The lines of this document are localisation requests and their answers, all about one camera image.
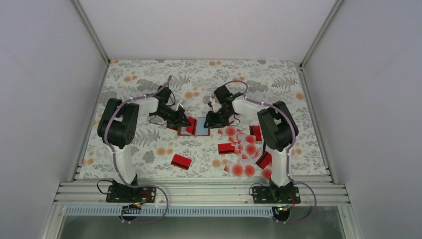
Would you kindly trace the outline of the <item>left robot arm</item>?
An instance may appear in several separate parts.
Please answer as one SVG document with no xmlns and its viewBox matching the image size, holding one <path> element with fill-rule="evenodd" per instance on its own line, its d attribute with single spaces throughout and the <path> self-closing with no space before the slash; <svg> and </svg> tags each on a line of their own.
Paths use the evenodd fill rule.
<svg viewBox="0 0 422 239">
<path fill-rule="evenodd" d="M 115 169 L 113 180 L 121 184 L 118 194 L 127 202 L 135 200 L 139 190 L 134 185 L 137 179 L 131 153 L 126 149 L 135 138 L 138 117 L 142 115 L 159 117 L 169 128 L 192 125 L 181 105 L 177 105 L 175 109 L 167 105 L 171 95 L 172 91 L 162 85 L 155 93 L 126 101 L 110 98 L 106 104 L 97 134 L 111 150 Z"/>
</svg>

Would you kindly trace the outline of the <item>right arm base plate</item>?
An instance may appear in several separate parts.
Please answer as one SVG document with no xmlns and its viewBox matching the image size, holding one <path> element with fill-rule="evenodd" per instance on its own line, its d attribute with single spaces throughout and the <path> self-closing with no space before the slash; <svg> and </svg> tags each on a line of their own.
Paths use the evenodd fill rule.
<svg viewBox="0 0 422 239">
<path fill-rule="evenodd" d="M 269 186 L 253 186 L 251 189 L 254 204 L 300 204 L 298 187 L 272 189 Z"/>
</svg>

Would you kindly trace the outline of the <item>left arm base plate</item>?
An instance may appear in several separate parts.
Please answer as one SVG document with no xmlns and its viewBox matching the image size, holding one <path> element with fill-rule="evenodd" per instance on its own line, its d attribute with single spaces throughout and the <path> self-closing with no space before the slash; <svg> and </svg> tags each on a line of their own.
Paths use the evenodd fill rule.
<svg viewBox="0 0 422 239">
<path fill-rule="evenodd" d="M 109 186 L 105 201 L 108 203 L 154 203 L 155 196 L 156 188 L 154 187 L 118 188 Z"/>
</svg>

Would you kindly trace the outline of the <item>brown leather card holder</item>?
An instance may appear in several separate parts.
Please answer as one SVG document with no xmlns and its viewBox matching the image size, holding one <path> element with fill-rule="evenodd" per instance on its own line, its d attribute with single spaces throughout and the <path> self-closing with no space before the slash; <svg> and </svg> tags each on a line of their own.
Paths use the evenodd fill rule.
<svg viewBox="0 0 422 239">
<path fill-rule="evenodd" d="M 178 136 L 210 136 L 210 129 L 204 127 L 206 121 L 205 117 L 188 117 L 188 121 L 191 125 L 178 128 Z"/>
</svg>

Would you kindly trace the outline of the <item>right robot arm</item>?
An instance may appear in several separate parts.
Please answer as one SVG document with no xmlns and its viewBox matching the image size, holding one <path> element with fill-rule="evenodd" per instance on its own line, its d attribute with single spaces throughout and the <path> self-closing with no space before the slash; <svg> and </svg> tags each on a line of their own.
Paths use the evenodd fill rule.
<svg viewBox="0 0 422 239">
<path fill-rule="evenodd" d="M 246 115 L 259 121 L 263 142 L 272 156 L 270 182 L 274 186 L 269 195 L 274 202 L 283 202 L 289 195 L 286 185 L 293 181 L 289 173 L 289 151 L 299 133 L 287 105 L 283 101 L 273 104 L 259 102 L 246 96 L 245 92 L 233 94 L 222 85 L 214 91 L 209 106 L 212 110 L 206 115 L 205 128 L 228 126 L 229 118 L 234 115 Z"/>
</svg>

